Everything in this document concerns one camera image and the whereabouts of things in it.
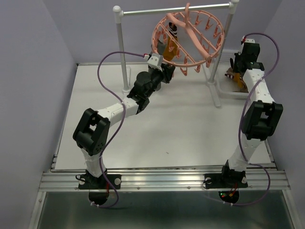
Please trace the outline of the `mustard brown striped sock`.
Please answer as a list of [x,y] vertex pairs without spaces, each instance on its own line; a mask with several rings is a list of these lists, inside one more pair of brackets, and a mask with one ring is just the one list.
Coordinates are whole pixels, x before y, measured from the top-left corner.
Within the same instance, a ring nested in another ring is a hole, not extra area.
[[[173,24],[172,22],[169,22],[168,25],[169,25],[169,32],[170,32],[171,36],[176,41],[178,41],[176,25]],[[176,56],[176,53],[177,53],[176,43],[173,42],[172,39],[168,38],[167,45],[166,45],[166,48],[165,48],[164,53],[163,53],[164,59],[170,62]]]

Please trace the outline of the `pink round clip hanger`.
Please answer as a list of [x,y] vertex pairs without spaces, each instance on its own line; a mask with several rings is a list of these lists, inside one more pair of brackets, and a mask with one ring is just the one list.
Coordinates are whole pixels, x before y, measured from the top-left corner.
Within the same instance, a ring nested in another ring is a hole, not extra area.
[[[152,44],[151,49],[153,53],[158,54],[157,52],[157,42],[158,40],[162,41],[164,44],[167,45],[168,38],[172,39],[173,42],[178,42],[183,49],[194,59],[195,62],[201,62],[204,60],[204,57],[196,49],[195,45],[193,44],[192,40],[190,39],[189,35],[185,32],[184,28],[177,26],[177,38],[176,41],[169,32],[169,20],[162,18],[155,26],[153,33],[152,33]],[[219,42],[218,38],[215,37],[215,33],[219,34],[222,30],[220,28],[216,29],[217,22],[213,20],[213,18],[209,18],[208,15],[205,14],[198,14],[197,12],[190,12],[189,13],[189,20],[191,24],[195,24],[196,21],[199,21],[199,24],[196,26],[199,33],[203,34],[204,37],[209,40],[213,46],[217,46]],[[173,65],[175,67],[179,67],[180,64],[186,63],[187,65],[191,65],[192,62],[185,58],[184,53],[181,50],[177,50],[176,56],[169,62],[164,59],[163,62],[165,64]],[[186,76],[188,73],[188,68],[180,68],[180,71]]]

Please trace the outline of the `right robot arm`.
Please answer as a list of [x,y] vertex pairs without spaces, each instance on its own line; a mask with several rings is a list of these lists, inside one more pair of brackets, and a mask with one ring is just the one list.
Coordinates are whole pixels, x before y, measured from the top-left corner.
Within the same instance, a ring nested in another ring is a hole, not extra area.
[[247,187],[247,165],[258,146],[274,134],[283,112],[268,90],[264,66],[257,61],[259,53],[260,45],[247,40],[235,54],[233,71],[241,76],[249,95],[239,124],[238,146],[219,175],[224,188]]

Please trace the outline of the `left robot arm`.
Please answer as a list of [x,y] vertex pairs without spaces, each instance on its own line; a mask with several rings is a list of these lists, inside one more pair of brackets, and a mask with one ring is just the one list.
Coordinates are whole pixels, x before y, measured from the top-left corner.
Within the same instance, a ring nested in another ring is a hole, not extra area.
[[133,88],[121,102],[100,110],[88,108],[72,135],[76,145],[83,152],[85,174],[77,175],[79,189],[106,189],[120,175],[108,175],[102,162],[102,153],[107,146],[109,129],[116,123],[142,112],[149,104],[150,96],[161,83],[169,83],[175,67],[162,64],[160,68],[149,67],[148,71],[137,74]]

